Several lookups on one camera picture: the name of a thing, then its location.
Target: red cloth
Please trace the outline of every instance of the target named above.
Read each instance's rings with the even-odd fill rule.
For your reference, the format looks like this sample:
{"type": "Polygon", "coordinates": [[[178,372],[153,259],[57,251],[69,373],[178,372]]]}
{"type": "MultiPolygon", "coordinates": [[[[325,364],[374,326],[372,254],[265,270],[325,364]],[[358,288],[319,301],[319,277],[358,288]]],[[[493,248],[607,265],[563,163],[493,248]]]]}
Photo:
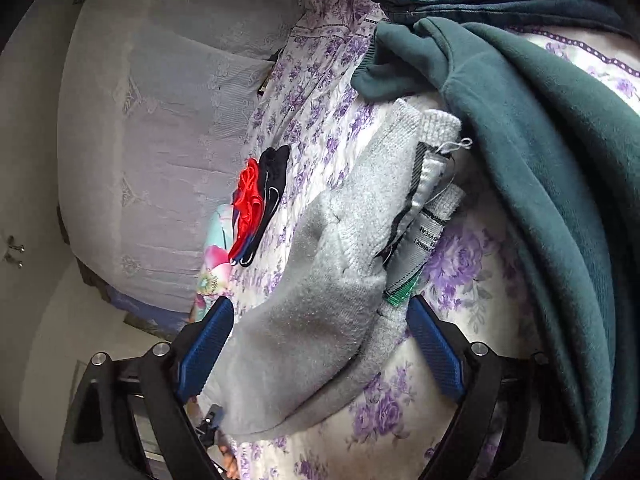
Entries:
{"type": "Polygon", "coordinates": [[[254,236],[262,221],[264,199],[258,192],[258,161],[250,158],[240,172],[238,189],[234,197],[234,210],[238,213],[238,236],[229,251],[229,259],[235,260],[248,238],[254,236]]]}

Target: drawstring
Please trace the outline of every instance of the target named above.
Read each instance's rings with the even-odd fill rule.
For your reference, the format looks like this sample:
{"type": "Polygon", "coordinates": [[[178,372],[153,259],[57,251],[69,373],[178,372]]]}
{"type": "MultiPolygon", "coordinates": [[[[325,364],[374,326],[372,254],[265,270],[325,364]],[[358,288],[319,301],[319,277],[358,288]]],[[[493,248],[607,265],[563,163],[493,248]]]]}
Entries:
{"type": "Polygon", "coordinates": [[[447,153],[455,152],[459,149],[470,150],[473,143],[474,142],[469,137],[463,137],[462,139],[460,139],[460,142],[448,140],[447,142],[443,142],[440,145],[440,147],[436,150],[436,153],[447,155],[447,153]]]}

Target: dark green hoodie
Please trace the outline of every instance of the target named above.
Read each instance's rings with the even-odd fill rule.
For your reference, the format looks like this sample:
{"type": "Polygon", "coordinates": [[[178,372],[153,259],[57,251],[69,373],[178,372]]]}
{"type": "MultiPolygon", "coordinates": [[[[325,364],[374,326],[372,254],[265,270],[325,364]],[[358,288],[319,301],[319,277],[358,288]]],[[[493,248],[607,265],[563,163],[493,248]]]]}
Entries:
{"type": "Polygon", "coordinates": [[[599,81],[480,23],[380,23],[351,85],[440,91],[504,201],[589,477],[638,410],[640,118],[599,81]]]}

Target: white wall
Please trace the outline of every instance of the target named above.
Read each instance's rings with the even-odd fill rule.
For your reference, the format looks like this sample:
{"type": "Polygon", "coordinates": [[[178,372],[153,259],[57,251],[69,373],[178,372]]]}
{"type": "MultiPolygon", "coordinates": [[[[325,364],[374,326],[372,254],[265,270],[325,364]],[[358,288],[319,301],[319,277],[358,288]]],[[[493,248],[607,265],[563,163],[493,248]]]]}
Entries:
{"type": "Polygon", "coordinates": [[[0,415],[14,437],[31,341],[71,252],[56,219],[56,118],[72,0],[36,0],[0,55],[0,236],[27,247],[0,262],[0,415]]]}
{"type": "Polygon", "coordinates": [[[20,399],[20,447],[45,480],[55,477],[76,363],[99,351],[137,357],[158,341],[124,316],[82,282],[75,262],[66,268],[33,339],[20,399]]]}

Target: floral bedsheet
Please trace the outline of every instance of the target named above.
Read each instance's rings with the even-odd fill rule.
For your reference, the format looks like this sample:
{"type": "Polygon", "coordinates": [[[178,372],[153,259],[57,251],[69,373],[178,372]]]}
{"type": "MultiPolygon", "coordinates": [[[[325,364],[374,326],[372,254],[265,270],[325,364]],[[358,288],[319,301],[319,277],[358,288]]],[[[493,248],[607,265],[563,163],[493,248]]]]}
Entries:
{"type": "MultiPolygon", "coordinates": [[[[254,262],[246,269],[234,267],[229,276],[226,294],[234,303],[236,319],[259,306],[277,286],[305,207],[322,190],[340,184],[390,106],[365,104],[349,83],[376,23],[383,19],[378,7],[369,0],[305,0],[305,9],[274,67],[246,138],[245,156],[259,156],[268,146],[286,143],[291,157],[283,200],[254,262]]],[[[578,46],[580,52],[572,52],[573,45],[559,41],[557,34],[547,36],[546,29],[517,33],[569,61],[580,57],[579,66],[592,66],[595,76],[638,110],[640,75],[624,72],[627,60],[618,60],[623,67],[607,63],[603,55],[584,60],[587,50],[578,46]]],[[[407,100],[423,109],[441,104],[436,94],[407,100]]],[[[456,181],[466,199],[447,225],[417,292],[470,340],[484,341],[501,355],[529,356],[539,343],[506,216],[472,153],[454,155],[456,181]]],[[[385,369],[340,412],[301,433],[232,447],[241,477],[247,480],[415,479],[454,410],[455,405],[440,395],[407,333],[385,369]]],[[[499,416],[495,419],[499,426],[499,416]]],[[[498,436],[487,443],[476,471],[479,477],[498,436]]]]}
{"type": "Polygon", "coordinates": [[[594,76],[640,114],[640,45],[635,41],[582,28],[511,30],[594,76]]]}

